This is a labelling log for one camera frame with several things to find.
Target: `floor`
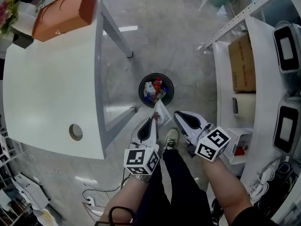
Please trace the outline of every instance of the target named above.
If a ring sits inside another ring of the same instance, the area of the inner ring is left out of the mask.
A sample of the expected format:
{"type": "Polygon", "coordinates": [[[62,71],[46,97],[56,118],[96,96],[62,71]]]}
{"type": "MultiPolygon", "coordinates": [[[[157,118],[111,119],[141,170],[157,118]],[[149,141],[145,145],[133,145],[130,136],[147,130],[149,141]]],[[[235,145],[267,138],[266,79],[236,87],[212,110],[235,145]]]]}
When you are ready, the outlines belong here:
{"type": "MultiPolygon", "coordinates": [[[[109,121],[130,106],[139,106],[138,85],[144,76],[158,72],[174,83],[174,98],[167,106],[175,110],[201,114],[216,123],[216,81],[214,58],[210,51],[202,53],[201,46],[228,21],[226,10],[212,7],[208,0],[104,0],[109,12],[123,31],[134,57],[127,59],[105,35],[103,40],[103,85],[107,94],[106,120],[109,121]]],[[[105,160],[90,160],[56,154],[24,145],[28,151],[14,161],[16,171],[37,177],[51,199],[50,204],[62,215],[65,225],[93,225],[97,217],[89,215],[81,202],[84,189],[94,186],[111,190],[119,186],[123,173],[123,154],[133,129],[148,117],[151,109],[141,106],[107,148],[105,160]]],[[[159,131],[159,142],[174,121],[159,131]]],[[[201,189],[208,180],[198,157],[186,154],[181,136],[179,151],[201,189]]],[[[172,190],[170,179],[161,160],[163,183],[168,198],[172,190]]],[[[103,211],[115,192],[92,192],[96,204],[94,213],[103,211]]]]}

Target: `shoe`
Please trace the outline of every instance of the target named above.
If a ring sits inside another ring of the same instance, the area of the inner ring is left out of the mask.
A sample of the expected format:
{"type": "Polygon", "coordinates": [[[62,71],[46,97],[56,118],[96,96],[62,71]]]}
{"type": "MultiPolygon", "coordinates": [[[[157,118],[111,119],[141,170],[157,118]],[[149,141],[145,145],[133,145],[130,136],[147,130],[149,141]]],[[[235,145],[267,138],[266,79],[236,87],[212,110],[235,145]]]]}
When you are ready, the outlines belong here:
{"type": "Polygon", "coordinates": [[[39,0],[36,6],[36,13],[39,12],[45,6],[45,1],[46,0],[39,0]]]}
{"type": "Polygon", "coordinates": [[[176,128],[172,128],[166,135],[166,142],[164,146],[164,150],[175,149],[175,146],[179,141],[179,132],[176,128]]]}

